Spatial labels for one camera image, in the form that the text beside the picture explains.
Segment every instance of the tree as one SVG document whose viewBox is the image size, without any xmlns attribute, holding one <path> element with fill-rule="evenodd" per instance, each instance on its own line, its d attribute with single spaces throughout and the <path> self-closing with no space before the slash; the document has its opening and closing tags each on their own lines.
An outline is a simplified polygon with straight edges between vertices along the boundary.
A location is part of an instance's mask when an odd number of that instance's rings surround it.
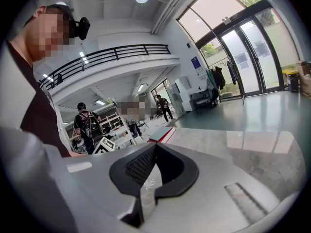
<svg viewBox="0 0 311 233">
<path fill-rule="evenodd" d="M 253 4 L 255 4 L 256 2 L 259 2 L 260 0 L 242 0 L 241 2 L 246 6 L 249 7 Z M 274 21 L 274 16 L 271 13 L 271 9 L 267 9 L 263 12 L 261 12 L 258 16 L 257 16 L 258 20 L 261 22 L 261 24 L 263 25 L 263 27 L 267 27 L 270 25 L 275 24 L 276 22 Z"/>
<path fill-rule="evenodd" d="M 214 54 L 218 53 L 218 51 L 214 48 L 214 43 L 206 44 L 201 48 L 201 51 L 204 54 L 205 58 L 209 58 Z"/>
</svg>

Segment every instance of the man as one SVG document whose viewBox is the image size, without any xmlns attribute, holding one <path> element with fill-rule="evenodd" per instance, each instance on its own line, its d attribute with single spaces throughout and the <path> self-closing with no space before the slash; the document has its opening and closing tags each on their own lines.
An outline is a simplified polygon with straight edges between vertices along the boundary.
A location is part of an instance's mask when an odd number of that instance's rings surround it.
<svg viewBox="0 0 311 233">
<path fill-rule="evenodd" d="M 62 157 L 80 155 L 61 141 L 58 127 L 62 125 L 57 125 L 51 96 L 41 90 L 32 66 L 59 45 L 68 44 L 77 32 L 68 6 L 41 6 L 0 53 L 0 125 L 35 134 L 44 144 L 56 146 Z"/>
<path fill-rule="evenodd" d="M 101 117 L 95 112 L 87 111 L 86 105 L 82 102 L 78 103 L 77 107 L 79 114 L 74 118 L 74 129 L 83 138 L 87 153 L 92 154 L 103 137 L 99 124 Z"/>
<path fill-rule="evenodd" d="M 166 117 L 166 112 L 169 114 L 171 120 L 173 120 L 172 113 L 169 109 L 169 102 L 165 98 L 162 98 L 161 95 L 159 95 L 159 94 L 156 96 L 156 98 L 158 99 L 156 102 L 156 105 L 157 105 L 158 109 L 163 111 L 163 115 L 164 115 L 165 120 L 167 122 L 169 121 Z"/>
</svg>

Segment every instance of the metal railing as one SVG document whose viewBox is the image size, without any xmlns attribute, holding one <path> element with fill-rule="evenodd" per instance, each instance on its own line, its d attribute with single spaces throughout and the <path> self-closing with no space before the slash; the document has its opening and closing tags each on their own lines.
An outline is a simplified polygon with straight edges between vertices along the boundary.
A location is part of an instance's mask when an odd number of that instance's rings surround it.
<svg viewBox="0 0 311 233">
<path fill-rule="evenodd" d="M 102 63 L 134 56 L 153 54 L 171 54 L 171 52 L 168 49 L 168 45 L 163 44 L 137 44 L 104 49 L 86 54 L 84 57 L 68 62 L 50 73 L 48 77 L 41 80 L 40 84 L 44 84 L 45 87 L 50 90 L 58 86 L 67 78 Z"/>
</svg>

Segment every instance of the black t-shirt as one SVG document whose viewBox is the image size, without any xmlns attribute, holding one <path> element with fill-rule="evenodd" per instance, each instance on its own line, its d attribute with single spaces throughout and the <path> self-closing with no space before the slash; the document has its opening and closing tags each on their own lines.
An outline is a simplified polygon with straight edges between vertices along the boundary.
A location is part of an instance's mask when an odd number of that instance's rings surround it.
<svg viewBox="0 0 311 233">
<path fill-rule="evenodd" d="M 91 124 L 89 125 L 89 117 L 94 116 L 93 119 L 91 119 Z M 74 118 L 74 128 L 81 130 L 81 137 L 85 141 L 90 141 L 92 139 L 92 134 L 88 133 L 87 128 L 89 128 L 92 133 L 94 133 L 98 128 L 98 123 L 96 123 L 94 120 L 97 120 L 98 115 L 95 112 L 90 111 L 82 111 L 76 117 Z"/>
<path fill-rule="evenodd" d="M 23 111 L 24 117 L 20 128 L 35 134 L 44 144 L 57 147 L 62 157 L 70 156 L 67 148 L 59 138 L 57 117 L 52 101 L 48 99 L 47 95 L 38 85 L 31 66 L 29 66 L 26 60 L 20 56 L 10 43 L 7 46 L 18 69 L 35 90 L 29 106 Z"/>
<path fill-rule="evenodd" d="M 165 104 L 168 104 L 169 102 L 165 99 L 165 98 L 160 98 L 156 104 L 160 104 L 161 110 L 163 110 L 165 108 Z"/>
</svg>

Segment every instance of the cardboard box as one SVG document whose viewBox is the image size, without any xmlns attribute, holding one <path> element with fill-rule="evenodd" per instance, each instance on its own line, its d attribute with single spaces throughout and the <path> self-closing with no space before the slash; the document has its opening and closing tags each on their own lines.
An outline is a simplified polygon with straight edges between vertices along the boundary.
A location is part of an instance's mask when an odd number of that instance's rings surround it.
<svg viewBox="0 0 311 233">
<path fill-rule="evenodd" d="M 300 79 L 300 92 L 311 99 L 311 76 L 307 77 L 307 74 L 311 74 L 311 63 L 301 62 L 298 65 L 299 79 Z"/>
</svg>

